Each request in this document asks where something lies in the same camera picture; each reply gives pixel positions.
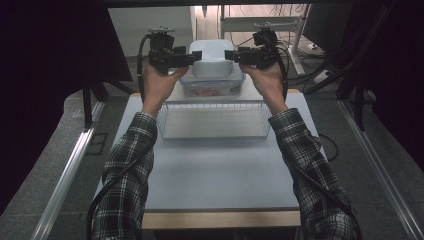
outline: wall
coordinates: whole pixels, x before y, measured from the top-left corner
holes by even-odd
[[[190,7],[111,8],[109,14],[125,56],[137,56],[141,39],[149,27],[174,27],[174,46],[190,46],[193,42]],[[149,51],[146,41],[143,55]]]

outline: wrist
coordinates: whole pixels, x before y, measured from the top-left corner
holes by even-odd
[[[155,103],[144,101],[143,108],[141,111],[148,113],[152,115],[154,118],[156,118],[161,108],[162,108],[162,104],[155,104]]]
[[[272,115],[275,115],[279,112],[284,112],[289,109],[282,95],[274,98],[264,98],[264,101]]]

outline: plaid sleeve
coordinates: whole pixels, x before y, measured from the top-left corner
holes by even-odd
[[[296,165],[350,207],[346,191],[338,185],[328,161],[320,153],[319,139],[307,129],[297,109],[280,112],[269,119],[284,162],[293,177],[305,239],[355,239],[353,220],[299,176]]]
[[[103,184],[111,181],[128,163],[139,158],[156,131],[156,121],[152,116],[136,113],[127,132],[112,148],[103,169]],[[103,197],[94,217],[93,239],[141,237],[141,222],[148,193],[147,179],[152,167],[153,151],[149,151]]]

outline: black controller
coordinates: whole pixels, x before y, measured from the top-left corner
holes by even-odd
[[[174,37],[166,32],[151,34],[149,64],[161,73],[168,75],[169,68],[180,68],[193,65],[202,59],[202,52],[186,54],[186,47],[173,48]]]
[[[283,75],[283,97],[286,99],[288,90],[287,72],[277,48],[277,34],[269,28],[262,28],[261,31],[253,34],[253,40],[256,46],[261,47],[239,47],[237,51],[225,51],[225,59],[245,65],[255,65],[258,69],[266,69],[278,62]]]

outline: table surface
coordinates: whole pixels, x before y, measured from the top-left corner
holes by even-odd
[[[178,85],[173,100],[182,96]],[[247,78],[244,92],[252,91],[251,87],[251,79]],[[257,98],[252,92],[251,95],[252,99]],[[289,93],[287,105],[299,109],[306,125],[317,136],[303,94]],[[140,95],[133,94],[115,142],[141,107]],[[266,139],[163,140],[159,135],[154,151],[143,228],[300,224],[293,181],[272,130]]]

